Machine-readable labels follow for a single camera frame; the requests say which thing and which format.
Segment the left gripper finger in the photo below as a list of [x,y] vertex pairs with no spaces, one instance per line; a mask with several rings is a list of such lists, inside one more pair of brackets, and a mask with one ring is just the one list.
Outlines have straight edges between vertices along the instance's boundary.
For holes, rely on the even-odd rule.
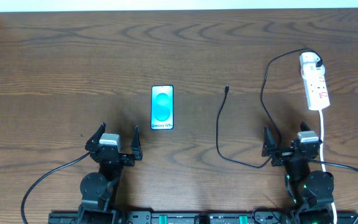
[[143,158],[142,148],[140,144],[140,138],[139,138],[139,127],[135,127],[134,136],[132,138],[131,142],[131,150],[132,154],[134,155],[134,159],[137,161],[141,161]]
[[101,136],[105,133],[106,124],[104,122],[101,123],[98,130],[87,140],[85,144],[85,149],[87,151],[96,151],[100,148],[99,140]]

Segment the blue Galaxy smartphone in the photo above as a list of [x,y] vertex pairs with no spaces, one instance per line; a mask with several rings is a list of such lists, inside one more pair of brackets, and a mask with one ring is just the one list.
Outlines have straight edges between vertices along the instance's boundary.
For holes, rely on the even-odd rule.
[[174,127],[174,88],[173,85],[155,85],[151,92],[150,128],[153,130],[173,129]]

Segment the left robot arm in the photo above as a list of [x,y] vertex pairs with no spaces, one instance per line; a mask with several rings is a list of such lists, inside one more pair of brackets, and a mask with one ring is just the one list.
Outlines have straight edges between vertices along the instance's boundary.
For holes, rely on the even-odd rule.
[[126,223],[126,215],[114,202],[124,167],[133,167],[136,161],[143,158],[139,127],[135,127],[131,153],[121,152],[120,135],[107,133],[105,123],[87,140],[85,149],[90,158],[99,164],[99,170],[87,174],[81,181],[82,199],[76,222]]

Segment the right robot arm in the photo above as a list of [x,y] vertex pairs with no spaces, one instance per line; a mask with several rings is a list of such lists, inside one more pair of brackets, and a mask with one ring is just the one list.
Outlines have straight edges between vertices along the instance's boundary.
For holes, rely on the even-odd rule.
[[311,162],[319,154],[322,140],[301,123],[301,131],[288,147],[278,147],[271,131],[264,127],[262,156],[272,160],[272,166],[283,166],[286,188],[295,207],[283,219],[284,223],[333,223],[330,205],[334,202],[332,173],[311,170]]

